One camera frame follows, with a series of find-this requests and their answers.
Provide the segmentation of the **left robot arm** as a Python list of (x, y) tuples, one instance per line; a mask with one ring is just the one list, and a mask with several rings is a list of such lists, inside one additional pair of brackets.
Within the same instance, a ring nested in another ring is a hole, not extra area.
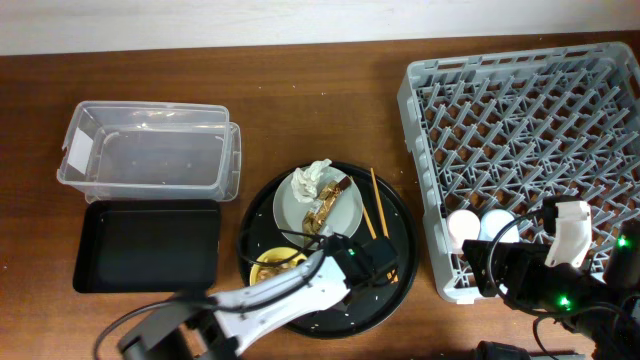
[[(340, 235), (297, 267), (256, 285), (209, 297), (174, 297), (119, 340), (124, 359), (238, 359), (255, 341), (301, 316), (327, 310), (366, 288), (394, 267), (386, 243), (359, 244)], [(190, 350), (184, 324), (205, 346)]]

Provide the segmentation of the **gold foil wrapper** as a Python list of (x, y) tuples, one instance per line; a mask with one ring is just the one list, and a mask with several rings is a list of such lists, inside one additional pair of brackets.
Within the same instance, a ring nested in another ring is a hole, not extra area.
[(317, 235), (321, 232), (336, 201), (351, 184), (351, 179), (345, 176), (340, 181), (330, 181), (321, 190), (302, 220), (304, 234)]

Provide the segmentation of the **pink cup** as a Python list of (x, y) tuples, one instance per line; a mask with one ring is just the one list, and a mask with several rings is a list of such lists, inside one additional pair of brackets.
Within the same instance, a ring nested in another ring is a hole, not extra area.
[(462, 254), (465, 240), (477, 240), (480, 233), (480, 219), (472, 211), (455, 210), (446, 218), (446, 228), (454, 254)]

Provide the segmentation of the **food scraps pile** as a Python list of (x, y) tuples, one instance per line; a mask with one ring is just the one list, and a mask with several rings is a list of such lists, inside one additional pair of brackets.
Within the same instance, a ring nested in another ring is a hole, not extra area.
[(256, 273), (256, 282), (260, 283), (280, 275), (297, 266), (296, 261), (290, 261), (277, 266), (261, 266)]

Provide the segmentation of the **yellow bowl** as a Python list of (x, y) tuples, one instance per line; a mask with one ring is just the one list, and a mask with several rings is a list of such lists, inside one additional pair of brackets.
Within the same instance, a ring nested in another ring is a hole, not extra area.
[[(285, 259), (293, 256), (296, 252), (297, 252), (297, 250), (293, 249), (293, 248), (276, 247), (276, 248), (272, 248), (272, 249), (264, 252), (262, 255), (260, 255), (258, 257), (257, 261), (258, 262), (264, 262), (264, 263), (276, 263), (276, 262), (280, 262), (282, 260), (285, 260)], [(307, 260), (307, 256), (306, 255), (299, 254), (295, 258), (290, 260), (290, 261), (296, 261), (297, 262), (297, 266), (298, 266), (299, 264), (302, 264), (306, 260)], [(256, 282), (256, 273), (257, 273), (257, 270), (260, 267), (261, 267), (261, 265), (253, 265), (251, 267), (251, 271), (250, 271), (250, 275), (249, 275), (249, 285), (250, 286), (258, 284)]]

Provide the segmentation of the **blue cup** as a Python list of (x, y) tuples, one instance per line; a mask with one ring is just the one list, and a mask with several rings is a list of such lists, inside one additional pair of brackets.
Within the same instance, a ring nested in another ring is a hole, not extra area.
[[(514, 216), (502, 209), (493, 209), (486, 212), (480, 221), (479, 240), (492, 241), (500, 230), (514, 220)], [(517, 243), (520, 240), (516, 226), (510, 228), (502, 237), (501, 242)]]

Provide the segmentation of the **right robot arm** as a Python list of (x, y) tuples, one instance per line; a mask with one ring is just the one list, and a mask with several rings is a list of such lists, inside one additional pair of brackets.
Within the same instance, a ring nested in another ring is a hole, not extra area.
[(595, 343), (595, 359), (639, 357), (639, 222), (622, 224), (602, 280), (570, 264), (544, 264), (550, 247), (531, 243), (466, 240), (463, 253), (479, 292), (534, 316), (533, 326), (552, 318)]

